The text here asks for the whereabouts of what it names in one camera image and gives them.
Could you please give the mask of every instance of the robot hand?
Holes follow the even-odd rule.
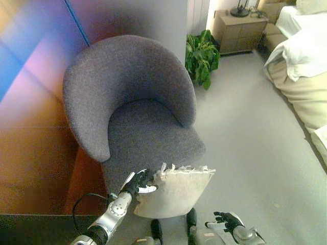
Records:
[[[154,172],[148,169],[143,169],[137,174],[132,172],[125,180],[121,192],[130,193],[133,197],[136,193],[154,192],[158,187],[147,185],[148,182],[153,180],[153,174]]]
[[[229,232],[238,244],[265,244],[256,228],[245,228],[241,219],[234,213],[214,212],[217,223],[225,223],[225,232]],[[214,228],[216,223],[207,222],[205,226]]]
[[[226,229],[225,232],[229,232],[233,235],[233,231],[237,226],[244,226],[241,219],[234,213],[223,213],[223,212],[214,212],[216,216],[217,223],[225,223]]]

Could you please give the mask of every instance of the black glove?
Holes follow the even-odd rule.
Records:
[[[234,238],[233,231],[237,226],[245,227],[240,218],[238,218],[237,215],[233,213],[214,212],[214,215],[216,216],[217,223],[225,223],[226,229],[224,229],[224,231],[229,232],[232,235],[234,241],[238,243]]]
[[[149,169],[138,172],[129,182],[124,185],[121,192],[128,192],[132,196],[135,196],[135,194],[138,193],[138,189],[140,187],[146,188],[147,183],[153,180],[153,174],[154,172],[150,171]]]

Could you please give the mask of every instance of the chair backrest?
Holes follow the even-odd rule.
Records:
[[[105,39],[80,53],[66,71],[63,97],[78,143],[100,162],[110,157],[110,116],[125,103],[157,100],[184,127],[196,116],[194,88],[183,63],[158,42],[133,35]]]

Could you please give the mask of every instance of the potted plant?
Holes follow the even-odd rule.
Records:
[[[187,35],[185,67],[193,83],[208,90],[211,84],[210,72],[218,69],[219,51],[211,32],[204,30],[199,36]]]

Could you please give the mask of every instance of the wooden nightstand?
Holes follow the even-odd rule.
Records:
[[[266,18],[234,17],[228,10],[215,12],[212,35],[220,45],[220,54],[251,51],[256,48],[266,27]]]

